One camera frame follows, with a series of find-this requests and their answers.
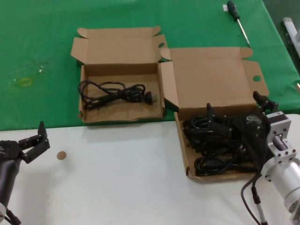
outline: screwdriver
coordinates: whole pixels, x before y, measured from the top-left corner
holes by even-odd
[[[240,15],[238,14],[238,11],[237,11],[236,6],[235,6],[235,4],[234,4],[233,1],[229,0],[227,2],[227,10],[228,10],[229,14],[233,17],[233,20],[237,21],[239,23],[239,26],[240,26],[240,28],[241,28],[244,36],[245,36],[245,39],[246,39],[246,41],[247,41],[247,43],[249,45],[249,48],[251,48],[250,42],[248,40],[248,37],[247,37],[247,35],[246,35],[243,27],[242,27],[242,24],[240,23]]]

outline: box hole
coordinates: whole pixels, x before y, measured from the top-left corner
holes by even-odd
[[[259,75],[256,75],[256,76],[253,77],[253,81],[255,81],[255,82],[259,82],[261,80],[262,80],[262,77],[259,76]]]

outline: cardboard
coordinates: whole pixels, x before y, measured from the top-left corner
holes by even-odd
[[[115,81],[124,83],[126,87],[141,83],[155,99],[153,105],[117,100],[94,110],[85,110],[84,103],[79,99],[79,111],[84,122],[163,117],[165,105],[158,61],[161,59],[160,50],[167,48],[167,43],[165,36],[159,35],[159,32],[160,27],[78,29],[81,37],[74,38],[71,55],[84,64],[81,81]],[[106,87],[120,88],[113,84]],[[95,86],[87,88],[89,96],[104,94]]]
[[[193,180],[235,180],[249,174],[227,172],[222,175],[197,177],[194,161],[201,156],[188,146],[183,134],[183,121],[196,114],[206,115],[210,103],[216,113],[229,115],[256,109],[252,97],[257,90],[268,95],[259,64],[245,58],[252,56],[250,48],[178,48],[162,49],[169,62],[161,64],[165,98],[178,108],[175,113],[186,175]]]

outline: screwdriver shaft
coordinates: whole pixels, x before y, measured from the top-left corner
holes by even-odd
[[[251,48],[250,42],[249,42],[248,37],[247,37],[247,35],[246,35],[246,33],[245,33],[243,27],[242,27],[242,24],[240,23],[240,20],[238,19],[237,21],[238,21],[238,23],[239,23],[240,29],[242,30],[242,32],[243,32],[243,34],[244,34],[245,39],[246,39],[246,41],[247,41],[247,43],[248,43],[248,45],[249,45],[249,48]]]

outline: green tablecloth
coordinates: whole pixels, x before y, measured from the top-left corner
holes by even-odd
[[[261,0],[236,0],[270,98],[300,112],[298,73]],[[84,125],[77,117],[76,30],[160,25],[169,47],[247,46],[226,0],[5,1],[0,9],[0,130]],[[167,110],[165,120],[172,120]]]

